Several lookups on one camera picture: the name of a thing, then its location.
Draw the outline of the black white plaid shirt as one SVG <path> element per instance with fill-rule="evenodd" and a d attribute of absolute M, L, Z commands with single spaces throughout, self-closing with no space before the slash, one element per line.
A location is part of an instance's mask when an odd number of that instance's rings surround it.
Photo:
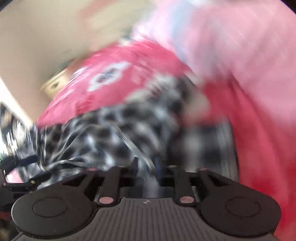
<path fill-rule="evenodd" d="M 201 119 L 209 110 L 208 98 L 191 79 L 174 78 L 149 87 L 142 96 L 129 96 L 123 103 L 83 113 L 65 124 L 33 126 L 9 157 L 37 156 L 36 163 L 15 170 L 23 181 L 50 171 L 51 178 L 41 187 L 90 169 L 128 166 L 134 157 L 139 159 L 142 179 L 155 169 L 154 158 L 161 158 L 167 166 L 188 172 L 206 168 L 237 180 L 229 122 L 182 125 L 188 118 Z"/>

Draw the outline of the cream bedside nightstand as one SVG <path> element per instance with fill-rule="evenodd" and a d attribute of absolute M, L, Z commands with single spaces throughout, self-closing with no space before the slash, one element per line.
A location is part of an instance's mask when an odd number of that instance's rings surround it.
<path fill-rule="evenodd" d="M 40 91 L 44 92 L 50 100 L 53 100 L 61 89 L 68 83 L 68 81 L 69 75 L 67 73 L 67 69 L 63 69 L 44 83 L 41 86 Z"/>

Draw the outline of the red floral fleece blanket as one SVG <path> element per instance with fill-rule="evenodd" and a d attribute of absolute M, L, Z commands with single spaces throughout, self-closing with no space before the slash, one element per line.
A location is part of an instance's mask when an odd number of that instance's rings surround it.
<path fill-rule="evenodd" d="M 187 69 L 172 52 L 150 41 L 111 45 L 71 63 L 68 83 L 37 125 L 66 123 L 129 96 L 142 96 L 149 87 L 169 84 Z M 279 202 L 282 218 L 276 236 L 295 240 L 295 113 L 286 111 L 295 104 L 295 94 L 287 95 L 273 82 L 251 92 L 235 79 L 208 83 L 203 92 L 211 109 L 201 121 L 230 121 L 241 182 Z"/>

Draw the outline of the pink grey floral duvet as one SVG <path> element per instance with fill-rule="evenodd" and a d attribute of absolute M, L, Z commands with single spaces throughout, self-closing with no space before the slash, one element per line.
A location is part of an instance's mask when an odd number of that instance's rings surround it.
<path fill-rule="evenodd" d="M 295 127 L 295 13 L 281 1 L 156 1 L 132 37 L 172 51 L 203 80 L 236 80 Z"/>

